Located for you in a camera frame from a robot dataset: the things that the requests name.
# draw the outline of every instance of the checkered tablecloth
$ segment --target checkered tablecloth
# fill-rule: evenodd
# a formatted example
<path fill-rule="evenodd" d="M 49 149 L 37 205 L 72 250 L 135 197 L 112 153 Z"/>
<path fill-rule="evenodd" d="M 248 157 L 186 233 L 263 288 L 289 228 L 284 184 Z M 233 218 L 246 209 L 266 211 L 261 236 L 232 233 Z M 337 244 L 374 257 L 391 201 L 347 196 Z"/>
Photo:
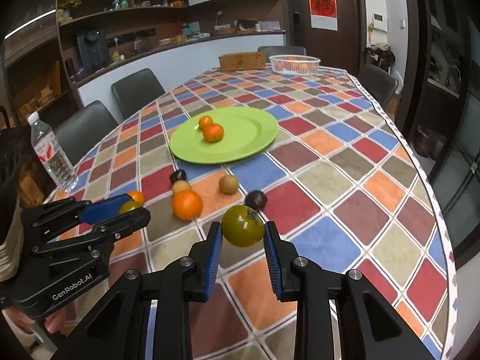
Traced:
<path fill-rule="evenodd" d="M 199 166 L 172 157 L 168 142 L 188 118 L 220 107 L 256 107 L 280 129 L 264 152 L 224 165 Z M 172 214 L 169 175 L 185 169 L 203 199 L 198 220 Z M 234 174 L 235 195 L 218 191 Z M 115 244 L 107 281 L 69 307 L 71 331 L 128 268 L 163 269 L 205 239 L 210 223 L 246 193 L 263 190 L 262 216 L 284 239 L 324 269 L 360 269 L 392 303 L 436 359 L 450 356 L 457 317 L 452 247 L 426 175 L 381 107 L 343 70 L 315 76 L 267 70 L 208 71 L 125 121 L 79 164 L 77 200 L 140 189 L 152 220 Z M 56 199 L 64 195 L 58 192 Z M 90 230 L 72 229 L 64 237 Z M 340 357 L 332 307 L 335 357 Z M 193 355 L 202 359 L 293 356 L 296 304 L 277 302 L 263 246 L 224 242 L 213 298 L 190 308 Z"/>

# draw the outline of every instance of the basket of oranges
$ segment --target basket of oranges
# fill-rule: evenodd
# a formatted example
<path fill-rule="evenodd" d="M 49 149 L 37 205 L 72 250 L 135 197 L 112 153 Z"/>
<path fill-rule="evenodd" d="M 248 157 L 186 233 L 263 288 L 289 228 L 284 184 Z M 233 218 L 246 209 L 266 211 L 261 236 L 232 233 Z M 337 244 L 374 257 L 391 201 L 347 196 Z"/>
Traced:
<path fill-rule="evenodd" d="M 307 55 L 272 55 L 270 63 L 274 73 L 309 76 L 317 73 L 320 59 Z"/>

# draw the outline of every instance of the screw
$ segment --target screw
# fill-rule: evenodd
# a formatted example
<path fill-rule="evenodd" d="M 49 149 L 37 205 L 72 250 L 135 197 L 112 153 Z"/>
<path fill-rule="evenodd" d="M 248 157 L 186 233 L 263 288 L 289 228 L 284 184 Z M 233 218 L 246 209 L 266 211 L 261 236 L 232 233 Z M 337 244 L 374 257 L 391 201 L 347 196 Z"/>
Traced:
<path fill-rule="evenodd" d="M 293 262 L 296 266 L 305 266 L 308 264 L 308 259 L 306 257 L 297 257 Z"/>
<path fill-rule="evenodd" d="M 349 272 L 349 276 L 353 279 L 353 280 L 360 280 L 362 278 L 362 273 L 358 270 L 358 269 L 352 269 L 350 272 Z"/>
<path fill-rule="evenodd" d="M 191 266 L 194 263 L 193 258 L 191 257 L 181 257 L 179 260 L 181 266 Z"/>
<path fill-rule="evenodd" d="M 133 280 L 138 276 L 138 271 L 136 269 L 129 269 L 127 272 L 125 272 L 125 277 L 128 280 Z"/>

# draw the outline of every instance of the bottle label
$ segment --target bottle label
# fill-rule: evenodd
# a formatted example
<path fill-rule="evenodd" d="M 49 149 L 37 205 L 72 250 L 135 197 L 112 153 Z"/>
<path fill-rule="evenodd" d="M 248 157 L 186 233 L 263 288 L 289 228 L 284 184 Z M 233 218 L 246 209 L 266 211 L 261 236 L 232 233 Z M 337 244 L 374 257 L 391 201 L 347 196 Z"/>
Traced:
<path fill-rule="evenodd" d="M 50 132 L 35 145 L 34 150 L 35 153 L 37 153 L 38 159 L 44 163 L 52 159 L 57 153 L 58 146 L 57 137 L 53 132 Z"/>

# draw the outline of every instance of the plastic bottle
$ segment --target plastic bottle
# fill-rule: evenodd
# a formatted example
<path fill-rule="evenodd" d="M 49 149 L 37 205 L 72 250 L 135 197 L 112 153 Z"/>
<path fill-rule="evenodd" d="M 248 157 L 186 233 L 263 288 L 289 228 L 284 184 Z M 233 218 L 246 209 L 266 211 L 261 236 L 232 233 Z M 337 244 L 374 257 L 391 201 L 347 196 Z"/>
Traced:
<path fill-rule="evenodd" d="M 28 123 L 32 126 L 31 142 L 40 162 L 57 187 L 71 192 L 77 185 L 78 177 L 52 127 L 42 122 L 37 112 L 28 116 Z"/>

